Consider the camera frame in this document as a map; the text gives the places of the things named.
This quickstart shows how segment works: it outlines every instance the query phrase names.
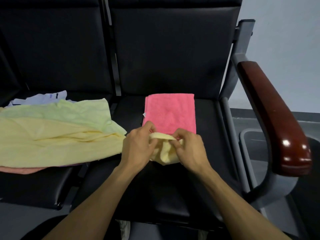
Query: black chair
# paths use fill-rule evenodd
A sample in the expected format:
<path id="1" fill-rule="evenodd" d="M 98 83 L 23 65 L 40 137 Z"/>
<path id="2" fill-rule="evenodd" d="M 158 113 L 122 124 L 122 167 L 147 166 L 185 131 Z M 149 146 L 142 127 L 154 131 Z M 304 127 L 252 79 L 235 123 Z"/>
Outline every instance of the black chair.
<path id="1" fill-rule="evenodd" d="M 100 0 L 0 0 L 0 104 L 67 90 L 73 101 L 114 92 Z M 80 167 L 0 172 L 0 199 L 60 209 Z"/>
<path id="2" fill-rule="evenodd" d="M 129 132 L 142 125 L 145 96 L 194 93 L 197 133 L 211 166 L 259 209 L 288 194 L 297 178 L 310 171 L 311 160 L 306 137 L 290 110 L 258 64 L 247 61 L 254 20 L 242 20 L 236 26 L 241 2 L 108 0 L 105 13 L 114 31 L 122 92 L 113 120 Z M 270 138 L 270 169 L 253 190 L 228 105 L 238 76 Z M 92 163 L 72 207 L 93 193 L 119 162 L 120 155 L 116 155 Z M 281 192 L 282 181 L 291 183 Z M 133 179 L 114 217 L 205 230 L 223 226 L 213 200 L 194 175 L 180 164 L 156 162 L 149 162 Z"/>

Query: yellow towel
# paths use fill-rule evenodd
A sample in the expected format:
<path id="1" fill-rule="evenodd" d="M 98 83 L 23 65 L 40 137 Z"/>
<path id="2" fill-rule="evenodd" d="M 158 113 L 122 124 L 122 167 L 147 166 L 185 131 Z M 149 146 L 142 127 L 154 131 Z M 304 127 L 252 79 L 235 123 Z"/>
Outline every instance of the yellow towel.
<path id="1" fill-rule="evenodd" d="M 90 162 L 121 153 L 126 130 L 108 102 L 18 105 L 0 110 L 0 166 L 38 168 Z"/>
<path id="2" fill-rule="evenodd" d="M 176 149 L 169 143 L 170 140 L 175 140 L 173 136 L 155 132 L 150 134 L 150 139 L 153 138 L 157 138 L 158 143 L 154 149 L 150 161 L 158 162 L 161 165 L 169 165 L 180 162 L 176 154 Z M 183 145 L 183 139 L 179 140 L 179 142 L 181 145 Z"/>
<path id="3" fill-rule="evenodd" d="M 21 118 L 32 117 L 89 126 L 106 134 L 127 132 L 111 120 L 109 104 L 106 99 L 84 100 L 71 103 L 60 100 L 58 103 L 18 105 L 0 110 L 0 117 Z"/>
<path id="4" fill-rule="evenodd" d="M 90 162 L 121 153 L 125 138 L 40 118 L 0 117 L 0 166 L 35 168 Z"/>

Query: gray wall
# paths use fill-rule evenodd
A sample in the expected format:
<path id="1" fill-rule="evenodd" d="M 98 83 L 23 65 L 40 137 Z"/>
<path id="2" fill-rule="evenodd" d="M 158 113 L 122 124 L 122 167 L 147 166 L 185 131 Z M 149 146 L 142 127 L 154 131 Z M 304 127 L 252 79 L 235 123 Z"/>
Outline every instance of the gray wall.
<path id="1" fill-rule="evenodd" d="M 241 19 L 255 19 L 247 51 L 291 111 L 320 113 L 320 0 L 243 0 Z M 231 108 L 251 109 L 238 82 Z"/>

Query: hand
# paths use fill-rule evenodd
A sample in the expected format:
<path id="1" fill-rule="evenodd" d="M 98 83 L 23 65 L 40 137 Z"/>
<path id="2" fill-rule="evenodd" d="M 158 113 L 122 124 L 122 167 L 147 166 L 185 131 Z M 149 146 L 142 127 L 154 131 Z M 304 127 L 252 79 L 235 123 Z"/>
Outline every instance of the hand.
<path id="1" fill-rule="evenodd" d="M 123 141 L 120 167 L 129 169 L 134 173 L 140 172 L 150 160 L 158 140 L 149 141 L 149 134 L 156 132 L 156 127 L 151 121 L 144 126 L 133 129 Z"/>
<path id="2" fill-rule="evenodd" d="M 177 140 L 170 143 L 175 147 L 180 162 L 188 170 L 199 175 L 206 169 L 212 169 L 201 136 L 180 128 L 172 136 L 184 141 L 183 145 Z"/>

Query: brown wooden armrest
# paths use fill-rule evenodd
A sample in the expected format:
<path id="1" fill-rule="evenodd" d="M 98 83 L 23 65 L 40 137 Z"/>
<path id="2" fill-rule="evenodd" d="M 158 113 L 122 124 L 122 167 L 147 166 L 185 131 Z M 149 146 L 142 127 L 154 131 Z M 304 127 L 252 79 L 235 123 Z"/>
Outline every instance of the brown wooden armrest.
<path id="1" fill-rule="evenodd" d="M 266 136 L 272 171 L 300 177 L 312 166 L 309 144 L 302 128 L 256 62 L 237 65 L 239 78 Z"/>

